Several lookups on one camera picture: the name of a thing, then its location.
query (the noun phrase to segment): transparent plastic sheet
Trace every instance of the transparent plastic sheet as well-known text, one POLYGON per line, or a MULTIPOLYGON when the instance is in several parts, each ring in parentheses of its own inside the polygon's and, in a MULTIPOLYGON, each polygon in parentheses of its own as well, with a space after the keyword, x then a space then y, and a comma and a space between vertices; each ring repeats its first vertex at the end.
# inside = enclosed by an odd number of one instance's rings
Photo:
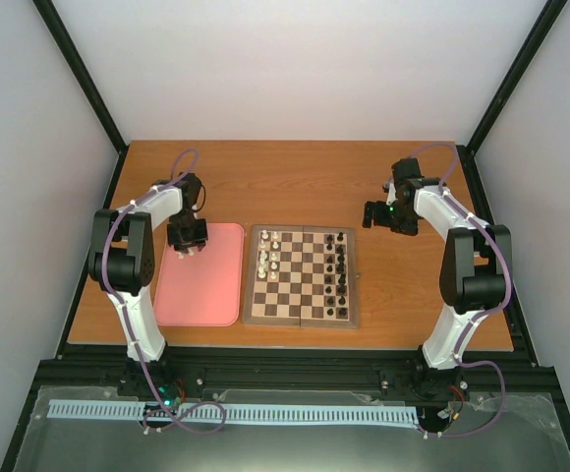
MULTIPOLYGON (((205 399, 212 399, 217 393, 223 403, 379 404, 366 395, 350 392, 206 390, 205 393, 208 393, 205 399)), ((463 440, 429 437, 424 441, 416 430, 369 426, 228 425, 207 437, 179 429, 144 436, 137 422, 45 418, 51 398, 125 401, 135 401, 135 398, 118 398, 113 388, 45 388, 36 402, 15 470, 569 472, 570 454, 559 426, 551 427, 555 411, 548 395, 515 393, 510 396, 514 398, 510 411, 506 410, 488 431, 463 440)), ((494 394, 474 392, 471 398, 467 405, 471 407, 464 408, 461 419, 450 432, 460 433, 480 426, 498 405, 494 394)), ((401 403, 383 404, 399 406, 401 403)))

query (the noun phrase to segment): pink tray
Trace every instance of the pink tray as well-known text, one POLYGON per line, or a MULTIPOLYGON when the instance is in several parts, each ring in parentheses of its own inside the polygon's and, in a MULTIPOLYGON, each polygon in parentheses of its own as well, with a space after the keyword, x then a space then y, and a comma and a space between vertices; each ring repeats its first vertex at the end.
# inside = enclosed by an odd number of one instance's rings
POLYGON ((165 244, 154 298, 163 326, 228 326, 239 317, 244 228, 208 223, 201 252, 178 257, 165 244))

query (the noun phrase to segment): folding chess board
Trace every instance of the folding chess board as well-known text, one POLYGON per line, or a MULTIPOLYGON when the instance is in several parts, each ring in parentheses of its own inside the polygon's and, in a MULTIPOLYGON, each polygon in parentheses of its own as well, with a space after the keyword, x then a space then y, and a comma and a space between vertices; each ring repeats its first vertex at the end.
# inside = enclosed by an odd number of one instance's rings
POLYGON ((357 328, 356 279, 353 229, 255 226, 243 321, 357 328))

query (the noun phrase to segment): white wall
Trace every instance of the white wall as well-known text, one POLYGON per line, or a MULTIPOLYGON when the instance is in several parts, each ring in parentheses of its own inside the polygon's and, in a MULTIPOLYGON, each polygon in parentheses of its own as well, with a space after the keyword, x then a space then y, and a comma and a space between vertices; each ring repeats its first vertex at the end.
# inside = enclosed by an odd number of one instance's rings
POLYGON ((570 2, 478 153, 540 360, 570 409, 570 2))
POLYGON ((126 139, 465 143, 544 0, 56 0, 126 139))
POLYGON ((114 159, 31 1, 0 0, 0 464, 54 355, 114 159))

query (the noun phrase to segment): wooden table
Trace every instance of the wooden table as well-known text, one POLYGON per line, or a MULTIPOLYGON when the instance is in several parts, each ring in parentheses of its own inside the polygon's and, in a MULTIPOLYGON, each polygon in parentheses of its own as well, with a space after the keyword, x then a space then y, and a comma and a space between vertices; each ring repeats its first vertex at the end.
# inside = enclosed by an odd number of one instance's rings
MULTIPOLYGON (((167 178, 178 153, 200 151, 196 173, 207 188, 200 216, 210 222, 236 222, 250 234, 254 224, 344 226, 356 229, 361 273, 359 329, 266 327, 163 327, 171 345, 284 346, 318 348, 414 349, 431 334, 442 308, 438 277, 444 243, 424 220, 409 237, 389 229, 362 228, 364 203, 384 200, 381 184, 396 160, 422 145, 415 142, 132 142, 112 206, 144 193, 167 178)), ((191 158, 187 157, 184 165, 191 158)), ((448 148, 419 156, 425 176, 439 177, 452 160, 448 148)), ((449 179, 453 195, 472 208, 458 169, 449 179)), ((154 232, 159 266, 165 225, 154 232)), ((245 241, 248 252, 250 240, 245 241)), ((244 260, 244 276, 248 261, 244 260)), ((156 286, 157 278, 152 282, 156 286)), ((97 283, 86 282, 71 343, 125 343, 114 307, 97 283)), ((486 320, 470 347, 511 350, 502 313, 486 320)))

